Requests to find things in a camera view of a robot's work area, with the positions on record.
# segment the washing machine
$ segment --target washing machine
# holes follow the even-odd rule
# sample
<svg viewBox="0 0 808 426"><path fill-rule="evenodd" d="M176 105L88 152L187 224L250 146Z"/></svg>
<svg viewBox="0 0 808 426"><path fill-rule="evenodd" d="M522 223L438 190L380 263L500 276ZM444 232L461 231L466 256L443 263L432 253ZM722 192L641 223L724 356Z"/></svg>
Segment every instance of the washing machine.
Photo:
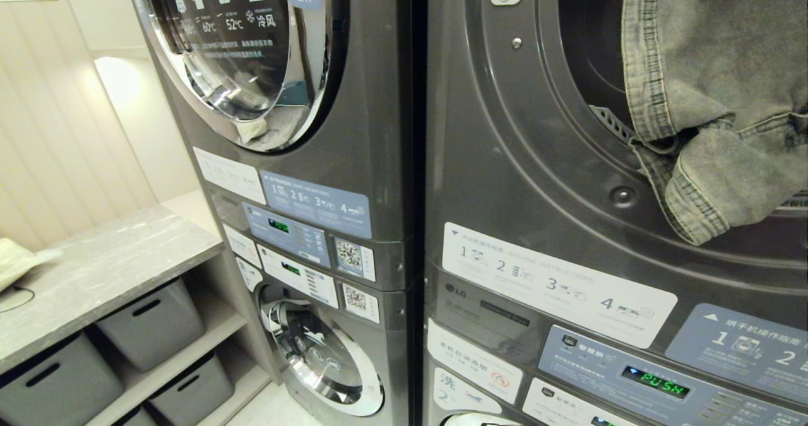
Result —
<svg viewBox="0 0 808 426"><path fill-rule="evenodd" d="M297 302L275 303L292 329L268 330L292 397L327 424L419 417L410 0L133 3L231 267ZM344 379L294 354L293 319L322 327Z"/></svg>
<svg viewBox="0 0 808 426"><path fill-rule="evenodd" d="M638 424L805 424L804 196L690 246L628 145L622 0L429 5L427 326L522 371L517 411L537 377Z"/></svg>

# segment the lg logo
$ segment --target lg logo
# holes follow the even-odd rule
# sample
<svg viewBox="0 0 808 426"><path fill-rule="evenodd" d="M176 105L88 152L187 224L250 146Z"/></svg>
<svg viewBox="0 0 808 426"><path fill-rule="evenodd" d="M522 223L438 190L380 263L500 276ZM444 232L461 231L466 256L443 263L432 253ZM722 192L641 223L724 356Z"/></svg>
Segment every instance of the lg logo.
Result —
<svg viewBox="0 0 808 426"><path fill-rule="evenodd" d="M464 299L465 299L465 291L464 290L461 290L459 288L455 288L455 286L453 286L451 284L446 285L446 290L450 291L450 293L453 293L455 295L460 295L461 297L464 297Z"/></svg>

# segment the stacked washer dryer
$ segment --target stacked washer dryer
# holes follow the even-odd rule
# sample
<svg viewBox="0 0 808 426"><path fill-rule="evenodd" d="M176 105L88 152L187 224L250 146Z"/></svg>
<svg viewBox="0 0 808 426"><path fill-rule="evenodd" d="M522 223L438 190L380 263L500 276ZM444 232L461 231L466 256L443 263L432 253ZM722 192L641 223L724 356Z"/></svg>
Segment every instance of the stacked washer dryer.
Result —
<svg viewBox="0 0 808 426"><path fill-rule="evenodd" d="M292 397L420 418L410 0L134 1Z"/></svg>
<svg viewBox="0 0 808 426"><path fill-rule="evenodd" d="M424 426L808 423L804 197L679 240L622 0L429 0Z"/></svg>

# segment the gray storage bin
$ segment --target gray storage bin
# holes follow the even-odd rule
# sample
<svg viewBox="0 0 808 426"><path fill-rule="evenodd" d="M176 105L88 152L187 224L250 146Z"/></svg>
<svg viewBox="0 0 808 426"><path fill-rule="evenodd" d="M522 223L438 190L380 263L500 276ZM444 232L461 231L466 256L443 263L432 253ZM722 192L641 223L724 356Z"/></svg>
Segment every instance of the gray storage bin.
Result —
<svg viewBox="0 0 808 426"><path fill-rule="evenodd" d="M0 376L0 418L11 426L81 426L123 392L79 331Z"/></svg>
<svg viewBox="0 0 808 426"><path fill-rule="evenodd" d="M174 426L194 426L234 392L215 352L202 357L166 383L149 402Z"/></svg>
<svg viewBox="0 0 808 426"><path fill-rule="evenodd" d="M124 418L113 423L112 426L157 426L157 423L154 423L154 420L149 417L146 409L142 408L142 406L137 406L126 414Z"/></svg>
<svg viewBox="0 0 808 426"><path fill-rule="evenodd" d="M159 365L205 333L179 278L95 324L139 371Z"/></svg>

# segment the floor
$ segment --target floor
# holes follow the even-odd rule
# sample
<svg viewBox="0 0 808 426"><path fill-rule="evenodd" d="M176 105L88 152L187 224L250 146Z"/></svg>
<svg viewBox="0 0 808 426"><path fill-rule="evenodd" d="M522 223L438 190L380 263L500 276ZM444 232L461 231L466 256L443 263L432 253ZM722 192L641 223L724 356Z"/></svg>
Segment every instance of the floor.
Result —
<svg viewBox="0 0 808 426"><path fill-rule="evenodd" d="M285 386L270 383L227 426L323 426L289 397Z"/></svg>

